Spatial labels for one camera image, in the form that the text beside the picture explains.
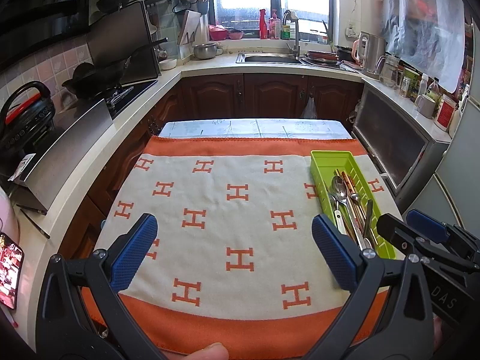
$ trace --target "wok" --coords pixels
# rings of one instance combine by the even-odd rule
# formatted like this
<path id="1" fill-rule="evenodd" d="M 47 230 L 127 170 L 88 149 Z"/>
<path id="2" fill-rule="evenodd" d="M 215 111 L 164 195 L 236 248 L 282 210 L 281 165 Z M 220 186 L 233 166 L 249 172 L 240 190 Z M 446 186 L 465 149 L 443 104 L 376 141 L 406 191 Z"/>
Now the wok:
<path id="1" fill-rule="evenodd" d="M 98 0 L 97 8 L 100 12 L 103 13 L 112 13 L 119 9 L 119 7 L 124 7 L 129 3 L 130 0 Z"/>
<path id="2" fill-rule="evenodd" d="M 98 93 L 118 86 L 130 66 L 132 57 L 164 42 L 168 42 L 168 38 L 145 44 L 136 49 L 127 59 L 119 59 L 104 67 L 94 67 L 92 64 L 82 63 L 76 67 L 73 77 L 66 80 L 62 86 L 79 99 L 90 99 Z"/>

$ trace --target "green plastic basket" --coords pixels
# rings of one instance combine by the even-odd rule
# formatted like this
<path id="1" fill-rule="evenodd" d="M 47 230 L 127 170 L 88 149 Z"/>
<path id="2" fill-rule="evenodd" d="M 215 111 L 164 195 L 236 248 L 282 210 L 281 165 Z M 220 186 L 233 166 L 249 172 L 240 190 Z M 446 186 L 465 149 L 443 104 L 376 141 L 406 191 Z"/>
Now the green plastic basket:
<path id="1" fill-rule="evenodd" d="M 378 246 L 375 248 L 378 255 L 382 258 L 395 259 L 395 248 L 377 233 L 377 220 L 382 214 L 378 208 L 374 194 L 371 192 L 367 180 L 365 180 L 360 171 L 353 155 L 349 151 L 312 151 L 310 172 L 315 181 L 318 197 L 322 211 L 330 220 L 335 223 L 335 218 L 328 198 L 326 185 L 331 185 L 335 169 L 340 172 L 346 172 L 353 179 L 355 188 L 360 195 L 361 202 L 364 207 L 367 206 L 368 199 L 373 200 L 373 217 L 371 219 L 371 228 L 378 241 Z"/>

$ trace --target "faucet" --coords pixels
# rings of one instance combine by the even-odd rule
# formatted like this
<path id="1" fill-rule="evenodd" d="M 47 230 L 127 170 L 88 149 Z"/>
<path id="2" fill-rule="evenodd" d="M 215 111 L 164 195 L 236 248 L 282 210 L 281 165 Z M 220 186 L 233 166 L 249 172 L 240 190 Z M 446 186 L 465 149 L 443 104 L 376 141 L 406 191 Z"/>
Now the faucet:
<path id="1" fill-rule="evenodd" d="M 286 24 L 287 20 L 294 21 L 295 22 L 295 49 L 292 49 L 289 44 L 287 43 L 286 45 L 289 47 L 289 49 L 292 51 L 292 54 L 294 57 L 298 58 L 300 57 L 300 32 L 299 32 L 299 18 L 295 11 L 291 11 L 290 9 L 287 9 L 285 13 L 283 14 L 283 25 Z"/>

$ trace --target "smartphone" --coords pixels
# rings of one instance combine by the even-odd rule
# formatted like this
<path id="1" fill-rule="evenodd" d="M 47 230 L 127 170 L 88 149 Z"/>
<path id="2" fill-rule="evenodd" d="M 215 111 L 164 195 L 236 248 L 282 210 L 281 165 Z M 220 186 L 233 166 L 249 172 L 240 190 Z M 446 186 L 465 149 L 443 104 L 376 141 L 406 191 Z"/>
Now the smartphone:
<path id="1" fill-rule="evenodd" d="M 17 307 L 17 291 L 23 250 L 5 233 L 0 233 L 0 302 L 8 308 Z"/>

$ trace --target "glass pitcher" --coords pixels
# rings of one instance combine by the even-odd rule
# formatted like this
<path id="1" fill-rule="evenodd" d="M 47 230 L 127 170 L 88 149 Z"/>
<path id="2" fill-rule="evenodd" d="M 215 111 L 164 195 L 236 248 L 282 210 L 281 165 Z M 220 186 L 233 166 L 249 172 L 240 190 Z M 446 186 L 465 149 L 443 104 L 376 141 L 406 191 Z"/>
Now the glass pitcher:
<path id="1" fill-rule="evenodd" d="M 385 63 L 383 64 L 383 68 L 380 73 L 380 82 L 387 87 L 393 88 L 397 86 L 398 64 L 400 62 L 400 58 L 394 55 L 383 55 L 380 57 L 377 65 L 381 64 L 382 59 L 385 60 Z"/>

